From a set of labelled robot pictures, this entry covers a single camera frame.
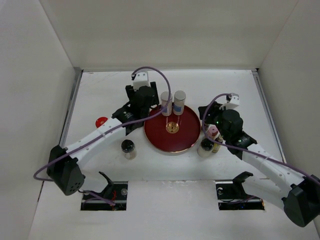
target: white wall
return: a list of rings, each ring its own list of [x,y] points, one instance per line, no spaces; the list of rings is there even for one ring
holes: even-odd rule
[[[318,177],[319,13],[319,0],[300,0],[259,70],[287,161]]]
[[[38,0],[0,0],[0,239],[28,237],[75,72]]]
[[[40,0],[84,69],[257,68],[298,0]]]

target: metal edge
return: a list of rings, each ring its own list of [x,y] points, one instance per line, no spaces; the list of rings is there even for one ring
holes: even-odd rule
[[[215,185],[217,184],[233,184],[234,182],[232,180],[214,180]]]
[[[264,93],[264,89],[263,89],[262,84],[260,82],[260,78],[259,78],[259,74],[258,74],[257,70],[252,70],[252,76],[254,78],[254,81],[255,81],[255,84],[257,86],[260,98],[262,100],[263,107],[265,108],[265,110],[267,112],[268,120],[271,123],[273,134],[275,136],[276,143],[278,145],[278,148],[279,148],[281,156],[282,156],[282,161],[284,163],[287,163],[287,160],[286,160],[286,157],[285,157],[285,153],[283,151],[283,148],[282,148],[281,143],[280,143],[279,135],[277,133],[276,125],[275,125],[275,122],[274,122],[274,120],[272,118],[272,115],[271,115],[271,112],[270,112],[270,109],[269,109],[269,106],[268,106],[268,102],[267,102],[267,99],[266,99],[266,95]]]
[[[149,64],[140,64],[140,66],[149,66]],[[223,67],[223,66],[160,66],[154,65],[153,67],[161,71],[173,71],[173,70],[250,70],[255,71],[254,67]],[[84,73],[103,73],[103,72],[132,72],[138,68],[134,66],[123,66],[123,67],[88,67],[84,68]]]
[[[71,122],[72,113],[73,113],[74,108],[75,108],[77,94],[78,94],[78,90],[79,90],[82,74],[84,72],[84,70],[81,69],[80,67],[74,67],[74,71],[75,71],[74,83],[73,83],[73,86],[72,86],[72,90],[71,90],[71,94],[70,94],[70,100],[69,100],[69,103],[68,103],[68,108],[66,110],[64,123],[63,123],[63,128],[62,128],[62,132],[61,132],[61,136],[60,136],[60,140],[59,140],[59,145],[61,147],[64,147],[65,143],[66,143],[66,139],[67,139],[67,134],[68,134],[68,131],[69,131],[69,126],[70,126],[70,122]]]
[[[88,201],[86,202],[87,204],[108,204],[106,203],[105,201],[103,200],[98,200],[98,199],[95,199],[95,200],[91,200],[91,201]],[[114,203],[115,204],[127,204],[128,201],[127,200],[114,200]]]
[[[44,184],[45,184],[45,181],[42,181],[42,184],[41,184],[41,188],[40,188],[40,192],[39,192],[39,196],[38,196],[38,199],[37,199],[37,204],[39,203],[39,200],[40,200],[40,197],[41,197],[41,193],[42,193],[42,190],[44,189]]]

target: white cap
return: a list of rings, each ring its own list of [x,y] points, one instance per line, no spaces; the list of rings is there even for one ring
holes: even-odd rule
[[[174,94],[174,98],[177,100],[185,100],[186,99],[186,93],[184,91],[176,91]]]
[[[168,91],[164,91],[163,93],[161,93],[160,98],[161,98],[162,101],[168,101],[169,92]]]

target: red tray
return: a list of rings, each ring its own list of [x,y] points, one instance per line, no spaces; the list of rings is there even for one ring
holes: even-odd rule
[[[152,110],[150,116],[158,111],[160,110]],[[157,149],[170,153],[191,148],[197,142],[200,131],[200,120],[188,106],[184,106],[180,116],[172,111],[170,116],[160,114],[144,123],[144,132],[150,143]]]

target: white enclosure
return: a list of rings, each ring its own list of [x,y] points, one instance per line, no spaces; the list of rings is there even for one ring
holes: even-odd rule
[[[257,139],[266,151],[281,159],[257,88],[259,85],[254,78],[256,72],[197,69],[164,70],[163,73],[170,81],[172,92],[179,89],[185,91],[185,104],[196,113],[198,106],[206,105],[219,93],[238,93],[240,106],[237,111],[243,118],[245,131]],[[165,81],[158,73],[149,72],[148,76],[156,81],[159,93],[166,89]],[[82,75],[66,136],[67,148],[94,131],[96,119],[110,117],[108,113],[113,113],[117,106],[127,101],[124,86],[130,82],[130,71],[85,72]],[[124,139],[134,142],[137,151],[135,159],[128,160],[123,155],[120,145]],[[103,238],[108,233],[119,239],[150,239],[148,236],[154,235],[153,240],[176,239],[174,236],[181,239],[247,240],[256,239],[258,232],[262,234],[261,240],[299,240],[302,236],[306,239],[318,238],[313,222],[305,228],[297,227],[267,199],[264,199],[264,211],[219,211],[215,184],[207,180],[230,180],[245,171],[253,173],[257,180],[269,180],[224,147],[208,158],[198,156],[199,144],[200,141],[176,154],[162,152],[149,143],[143,128],[140,128],[106,145],[82,168],[82,172],[98,177],[99,171],[102,171],[113,181],[129,181],[127,210],[81,212],[82,194],[66,197],[55,184],[45,182],[29,239],[77,240],[90,238],[92,233],[97,238]],[[186,222],[181,221],[184,217],[187,217]],[[238,227],[240,219],[244,219],[247,229]],[[133,220],[143,224],[133,224]],[[91,221],[99,224],[93,226]],[[253,226],[273,229],[262,227],[254,231],[251,229],[255,228]]]
[[[59,143],[74,67],[258,68],[287,162],[319,177],[319,12],[318,0],[0,0],[0,238],[29,236],[32,175]]]

